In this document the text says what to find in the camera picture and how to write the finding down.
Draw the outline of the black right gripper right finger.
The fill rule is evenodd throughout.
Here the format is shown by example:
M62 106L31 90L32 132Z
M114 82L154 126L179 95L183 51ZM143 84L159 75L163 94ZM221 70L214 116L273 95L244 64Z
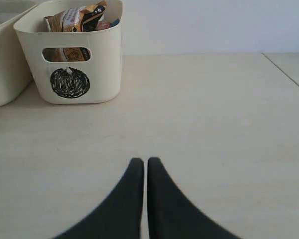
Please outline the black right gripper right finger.
M158 157L148 160L147 214L151 239L238 239L201 212L178 188Z

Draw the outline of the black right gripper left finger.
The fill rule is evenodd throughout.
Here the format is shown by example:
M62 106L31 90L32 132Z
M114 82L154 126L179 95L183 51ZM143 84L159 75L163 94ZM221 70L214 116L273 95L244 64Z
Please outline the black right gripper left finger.
M90 214L56 239L139 239L144 163L132 158L110 194Z

